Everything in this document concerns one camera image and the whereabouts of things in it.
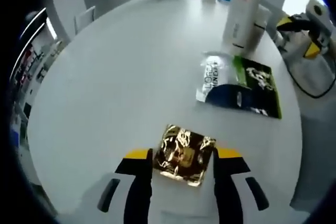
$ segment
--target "foil-wrapped snack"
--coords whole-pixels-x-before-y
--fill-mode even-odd
[[[216,140],[168,125],[155,154],[153,168],[163,176],[199,186],[205,176]]]

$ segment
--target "black cable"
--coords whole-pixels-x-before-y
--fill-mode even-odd
[[[303,87],[301,87],[300,84],[296,81],[296,79],[294,78],[294,76],[292,75],[292,73],[289,71],[289,68],[287,68],[287,70],[288,70],[290,76],[292,77],[293,81],[295,82],[295,84],[298,86],[298,88],[299,88],[303,93],[305,93],[307,96],[312,97],[312,98],[314,98],[314,99],[319,99],[319,98],[325,96],[325,95],[326,95],[326,94],[333,88],[333,86],[334,86],[334,84],[335,84],[335,82],[336,82],[336,60],[335,60],[334,57],[332,57],[332,59],[333,59],[333,62],[334,62],[334,69],[335,69],[335,77],[334,77],[334,80],[332,81],[330,87],[328,87],[328,89],[325,90],[325,92],[323,92],[323,93],[321,93],[321,94],[319,94],[319,95],[313,95],[313,94],[308,93],[306,90],[304,90]]]

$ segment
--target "green black package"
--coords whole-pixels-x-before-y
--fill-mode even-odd
[[[270,67],[222,52],[206,52],[196,99],[216,106],[281,118]]]

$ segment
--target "white round table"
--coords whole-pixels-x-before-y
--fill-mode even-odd
[[[38,177],[60,214],[75,211],[128,151],[156,147],[170,123],[237,149],[270,201],[264,215],[289,207],[301,162],[300,111],[269,36],[253,59],[272,67],[281,120],[195,99],[202,52],[220,50],[227,10],[202,0],[132,0],[62,51],[36,95],[27,132]]]

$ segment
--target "white chair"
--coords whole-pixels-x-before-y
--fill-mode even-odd
[[[95,18],[96,7],[91,6],[85,12],[78,14],[75,16],[75,33],[79,34],[85,27],[90,25]]]

